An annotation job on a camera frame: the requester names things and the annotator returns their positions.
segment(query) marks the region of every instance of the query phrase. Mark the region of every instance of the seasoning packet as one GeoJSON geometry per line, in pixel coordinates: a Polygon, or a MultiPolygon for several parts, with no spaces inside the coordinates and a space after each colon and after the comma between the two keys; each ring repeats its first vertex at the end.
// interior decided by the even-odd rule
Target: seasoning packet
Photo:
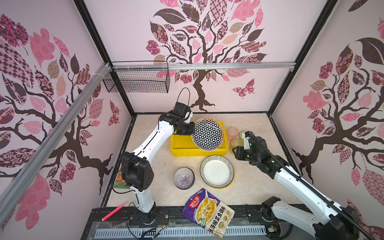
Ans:
{"type": "Polygon", "coordinates": [[[219,238],[223,238],[235,211],[210,194],[206,189],[191,196],[183,209],[183,215],[219,238]]]}

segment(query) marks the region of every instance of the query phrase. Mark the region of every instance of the black wire basket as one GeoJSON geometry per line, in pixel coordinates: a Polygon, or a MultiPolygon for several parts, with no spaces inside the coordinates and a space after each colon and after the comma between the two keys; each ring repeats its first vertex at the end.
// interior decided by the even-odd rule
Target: black wire basket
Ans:
{"type": "Polygon", "coordinates": [[[104,84],[108,92],[168,93],[170,77],[166,61],[119,63],[120,66],[117,65],[117,68],[113,68],[104,78],[104,84]],[[135,64],[121,66],[122,63],[135,64]]]}

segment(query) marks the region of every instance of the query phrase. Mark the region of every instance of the beige table surface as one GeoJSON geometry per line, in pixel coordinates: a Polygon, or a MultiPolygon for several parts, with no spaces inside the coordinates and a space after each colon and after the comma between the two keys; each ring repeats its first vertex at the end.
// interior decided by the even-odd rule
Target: beige table surface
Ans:
{"type": "MultiPolygon", "coordinates": [[[[158,117],[159,115],[157,114],[137,116],[126,151],[132,152],[144,142],[157,125],[158,117]]],[[[192,121],[203,117],[223,121],[225,129],[233,126],[239,129],[239,131],[252,131],[256,136],[266,140],[268,149],[274,155],[279,155],[286,159],[265,113],[194,114],[192,121]]],[[[251,166],[247,161],[235,159],[235,156],[230,151],[227,152],[225,157],[233,165],[235,178],[229,187],[214,189],[207,185],[200,176],[200,164],[206,157],[174,157],[170,151],[170,140],[167,139],[151,163],[154,180],[150,189],[156,205],[185,205],[188,198],[203,187],[227,205],[261,204],[271,196],[279,197],[288,204],[301,203],[288,189],[271,179],[267,174],[261,172],[256,166],[251,166]],[[192,169],[195,174],[195,183],[188,190],[178,189],[173,182],[175,172],[182,167],[192,169]]],[[[116,189],[116,191],[125,192],[127,190],[116,189]]],[[[137,204],[136,197],[132,192],[126,194],[111,192],[107,207],[119,206],[126,200],[137,204]]]]}

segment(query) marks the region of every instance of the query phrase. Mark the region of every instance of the pink pen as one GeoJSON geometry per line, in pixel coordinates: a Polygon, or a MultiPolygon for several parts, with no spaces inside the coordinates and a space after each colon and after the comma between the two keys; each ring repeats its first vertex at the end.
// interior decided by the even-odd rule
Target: pink pen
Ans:
{"type": "Polygon", "coordinates": [[[115,210],[111,211],[108,215],[106,215],[105,217],[103,217],[101,220],[102,220],[102,221],[107,220],[110,216],[112,216],[113,214],[115,214],[118,210],[120,210],[122,207],[124,207],[127,203],[128,203],[128,201],[123,202],[123,204],[121,204],[120,206],[116,207],[115,210]]]}

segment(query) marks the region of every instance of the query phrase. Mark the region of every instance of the plate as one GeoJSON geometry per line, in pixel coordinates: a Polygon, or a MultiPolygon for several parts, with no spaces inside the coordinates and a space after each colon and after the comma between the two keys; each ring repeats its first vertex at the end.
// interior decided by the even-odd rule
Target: plate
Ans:
{"type": "Polygon", "coordinates": [[[200,118],[195,122],[192,140],[201,150],[214,151],[224,142],[224,128],[213,118],[200,118]]]}
{"type": "Polygon", "coordinates": [[[223,156],[212,155],[201,163],[200,175],[206,184],[220,189],[228,187],[232,183],[235,171],[228,159],[223,156]]]}

